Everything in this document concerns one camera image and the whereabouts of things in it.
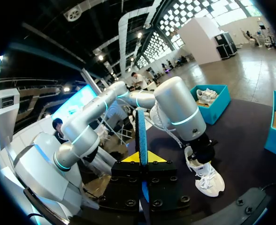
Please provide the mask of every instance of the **white column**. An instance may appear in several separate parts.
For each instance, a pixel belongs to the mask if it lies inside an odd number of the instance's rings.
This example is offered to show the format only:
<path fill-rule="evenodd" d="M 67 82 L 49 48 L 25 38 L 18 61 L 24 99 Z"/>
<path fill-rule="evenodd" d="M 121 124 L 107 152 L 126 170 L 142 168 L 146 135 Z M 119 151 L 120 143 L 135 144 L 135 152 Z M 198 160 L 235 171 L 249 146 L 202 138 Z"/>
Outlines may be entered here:
<path fill-rule="evenodd" d="M 95 93 L 97 95 L 99 95 L 101 93 L 100 88 L 97 86 L 96 82 L 93 80 L 93 78 L 90 76 L 90 74 L 88 73 L 87 70 L 85 70 L 84 68 L 82 69 L 82 73 L 81 73 L 82 77 L 84 78 L 84 80 L 90 84 L 91 88 L 95 91 Z"/>
<path fill-rule="evenodd" d="M 178 30 L 181 39 L 185 42 L 186 50 L 190 51 L 199 65 L 220 61 L 216 49 L 214 36 L 221 31 L 208 17 L 192 18 L 185 26 Z"/>
<path fill-rule="evenodd" d="M 102 82 L 102 84 L 105 86 L 105 88 L 109 87 L 108 83 L 104 80 L 104 78 L 101 78 L 100 82 Z"/>

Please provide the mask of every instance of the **black table surface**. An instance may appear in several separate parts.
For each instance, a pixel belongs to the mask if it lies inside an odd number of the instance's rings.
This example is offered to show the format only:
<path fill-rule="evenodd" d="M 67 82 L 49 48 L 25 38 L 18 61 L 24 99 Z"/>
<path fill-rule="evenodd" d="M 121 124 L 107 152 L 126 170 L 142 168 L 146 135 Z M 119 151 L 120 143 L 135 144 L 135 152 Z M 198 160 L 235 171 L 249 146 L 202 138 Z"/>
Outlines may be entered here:
<path fill-rule="evenodd" d="M 151 127 L 147 130 L 147 147 L 178 168 L 179 182 L 191 198 L 192 212 L 207 216 L 223 209 L 252 187 L 276 182 L 276 154 L 264 149 L 272 116 L 272 107 L 232 99 L 214 125 L 207 125 L 206 134 L 218 141 L 212 166 L 225 182 L 225 191 L 212 198 L 195 187 L 195 173 L 188 169 L 184 150 L 167 133 Z M 135 141 L 128 146 L 135 152 Z"/>

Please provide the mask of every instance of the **robotic arm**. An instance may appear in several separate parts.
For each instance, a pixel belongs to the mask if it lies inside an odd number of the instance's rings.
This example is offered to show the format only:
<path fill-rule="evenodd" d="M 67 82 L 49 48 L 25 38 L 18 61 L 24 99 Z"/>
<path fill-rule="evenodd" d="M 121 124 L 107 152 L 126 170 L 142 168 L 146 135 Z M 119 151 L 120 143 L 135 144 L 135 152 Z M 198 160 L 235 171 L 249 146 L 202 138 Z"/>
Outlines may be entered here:
<path fill-rule="evenodd" d="M 100 139 L 89 123 L 96 120 L 119 98 L 130 105 L 164 114 L 184 141 L 197 140 L 206 130 L 199 108 L 180 77 L 165 81 L 154 93 L 144 90 L 128 92 L 124 82 L 116 82 L 88 103 L 83 111 L 73 114 L 63 124 L 61 130 L 72 143 L 72 147 L 60 148 L 54 153 L 54 162 L 60 170 L 68 171 L 79 159 L 91 154 L 98 147 Z"/>

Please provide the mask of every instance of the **man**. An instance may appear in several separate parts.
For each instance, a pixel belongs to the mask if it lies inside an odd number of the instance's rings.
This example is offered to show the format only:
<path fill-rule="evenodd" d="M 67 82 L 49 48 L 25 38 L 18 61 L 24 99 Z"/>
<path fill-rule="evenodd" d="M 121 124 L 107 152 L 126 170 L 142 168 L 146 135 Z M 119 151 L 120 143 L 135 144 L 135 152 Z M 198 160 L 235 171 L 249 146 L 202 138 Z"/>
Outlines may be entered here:
<path fill-rule="evenodd" d="M 63 125 L 63 121 L 60 118 L 56 118 L 53 120 L 53 128 L 56 130 L 54 136 L 61 143 L 65 143 L 68 140 L 64 138 L 64 134 L 61 131 L 61 127 Z"/>
<path fill-rule="evenodd" d="M 133 72 L 131 76 L 133 77 L 134 83 L 136 85 L 140 86 L 140 88 L 143 90 L 147 90 L 147 83 L 141 74 Z"/>

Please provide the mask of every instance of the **blue screen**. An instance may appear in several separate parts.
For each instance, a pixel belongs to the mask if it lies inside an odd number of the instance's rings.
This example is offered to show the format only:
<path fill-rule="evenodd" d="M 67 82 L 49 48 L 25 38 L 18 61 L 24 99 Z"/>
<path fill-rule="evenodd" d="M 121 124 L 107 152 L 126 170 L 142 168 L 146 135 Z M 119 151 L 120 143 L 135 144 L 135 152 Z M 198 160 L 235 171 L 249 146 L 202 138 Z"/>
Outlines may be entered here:
<path fill-rule="evenodd" d="M 67 121 L 68 117 L 72 114 L 81 111 L 82 108 L 96 97 L 96 93 L 90 85 L 84 86 L 70 99 L 68 99 L 55 113 L 52 119 L 60 118 L 63 123 Z"/>

